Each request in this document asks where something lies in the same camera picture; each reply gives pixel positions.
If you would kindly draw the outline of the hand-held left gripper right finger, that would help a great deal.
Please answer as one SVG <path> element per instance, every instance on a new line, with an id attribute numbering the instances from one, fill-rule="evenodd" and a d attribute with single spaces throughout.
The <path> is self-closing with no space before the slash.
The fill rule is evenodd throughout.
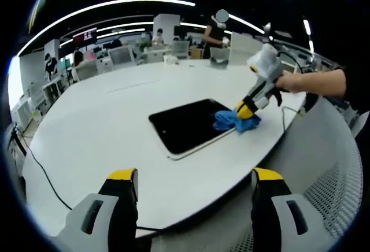
<path id="1" fill-rule="evenodd" d="M 254 168 L 252 185 L 253 251 L 327 251 L 323 217 L 282 175 Z"/>

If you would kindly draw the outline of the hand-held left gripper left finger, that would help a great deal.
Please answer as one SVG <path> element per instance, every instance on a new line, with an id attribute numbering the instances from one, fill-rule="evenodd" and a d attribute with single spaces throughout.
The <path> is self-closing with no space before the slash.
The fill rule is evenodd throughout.
<path id="1" fill-rule="evenodd" d="M 133 251 L 138 220 L 138 170 L 111 173 L 97 193 L 66 216 L 56 237 L 62 251 Z"/>

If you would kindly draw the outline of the person's right hand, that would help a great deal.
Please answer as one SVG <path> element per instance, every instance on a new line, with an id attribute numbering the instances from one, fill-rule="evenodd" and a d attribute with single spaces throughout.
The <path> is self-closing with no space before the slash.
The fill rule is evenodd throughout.
<path id="1" fill-rule="evenodd" d="M 281 90 L 298 93 L 302 91 L 301 87 L 302 74 L 283 71 L 277 79 L 275 86 Z"/>

